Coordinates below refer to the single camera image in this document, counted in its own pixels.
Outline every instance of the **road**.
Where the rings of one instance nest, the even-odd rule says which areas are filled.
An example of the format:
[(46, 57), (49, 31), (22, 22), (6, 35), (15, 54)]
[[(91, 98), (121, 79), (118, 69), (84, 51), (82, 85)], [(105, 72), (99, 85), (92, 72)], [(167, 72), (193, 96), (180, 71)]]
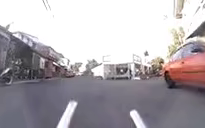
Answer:
[(205, 91), (168, 90), (160, 78), (85, 77), (0, 87), (0, 128), (55, 128), (72, 99), (78, 106), (71, 128), (134, 128), (132, 109), (147, 128), (205, 128)]

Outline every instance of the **white building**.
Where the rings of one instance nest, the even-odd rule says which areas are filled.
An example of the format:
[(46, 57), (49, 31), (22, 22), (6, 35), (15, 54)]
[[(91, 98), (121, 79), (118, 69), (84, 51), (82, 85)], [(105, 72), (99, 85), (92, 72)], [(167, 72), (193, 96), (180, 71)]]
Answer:
[(102, 60), (100, 66), (92, 69), (94, 76), (100, 79), (134, 79), (151, 69), (151, 66), (144, 62), (143, 57), (135, 54), (106, 55)]

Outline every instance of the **window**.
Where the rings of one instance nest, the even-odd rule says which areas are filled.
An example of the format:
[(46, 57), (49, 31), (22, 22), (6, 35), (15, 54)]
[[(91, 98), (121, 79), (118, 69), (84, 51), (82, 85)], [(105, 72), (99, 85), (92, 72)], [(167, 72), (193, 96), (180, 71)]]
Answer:
[(171, 61), (176, 61), (181, 59), (181, 54), (182, 54), (182, 48), (179, 49), (171, 58)]
[(187, 44), (183, 47), (183, 53), (182, 53), (182, 57), (188, 57), (193, 55), (193, 53), (191, 52), (193, 50), (194, 45), (192, 43)]
[(205, 45), (202, 43), (195, 43), (193, 49), (200, 49), (202, 52), (205, 52)]

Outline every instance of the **tree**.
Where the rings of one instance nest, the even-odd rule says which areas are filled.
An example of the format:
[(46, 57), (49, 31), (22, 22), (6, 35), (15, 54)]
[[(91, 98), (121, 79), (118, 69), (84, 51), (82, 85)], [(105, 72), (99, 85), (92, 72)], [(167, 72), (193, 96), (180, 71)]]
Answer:
[(79, 68), (82, 66), (83, 63), (81, 62), (76, 62), (75, 64), (71, 65), (71, 69), (75, 72), (78, 73), (79, 72)]
[(86, 64), (86, 69), (91, 70), (98, 65), (99, 65), (99, 63), (95, 59), (88, 60), (88, 63)]
[(183, 44), (185, 32), (182, 27), (179, 27), (178, 29), (172, 29), (171, 34), (173, 36), (173, 44), (168, 46), (168, 58), (170, 58), (176, 52), (177, 48)]
[(86, 64), (86, 70), (84, 71), (84, 75), (92, 75), (93, 72), (91, 71), (93, 68), (99, 66), (100, 63), (98, 63), (95, 59), (88, 60), (88, 63)]
[(164, 63), (164, 59), (161, 57), (156, 57), (152, 59), (151, 64), (152, 64), (152, 69), (153, 73), (157, 73), (162, 69), (162, 64)]

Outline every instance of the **car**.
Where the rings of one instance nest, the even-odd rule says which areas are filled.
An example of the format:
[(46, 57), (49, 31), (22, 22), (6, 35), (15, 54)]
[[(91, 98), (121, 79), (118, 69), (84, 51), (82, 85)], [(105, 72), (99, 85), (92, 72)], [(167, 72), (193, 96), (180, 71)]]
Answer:
[(75, 73), (74, 73), (73, 71), (66, 71), (65, 77), (66, 77), (66, 78), (75, 77)]
[(168, 88), (181, 85), (205, 88), (205, 37), (189, 39), (164, 64), (162, 75)]

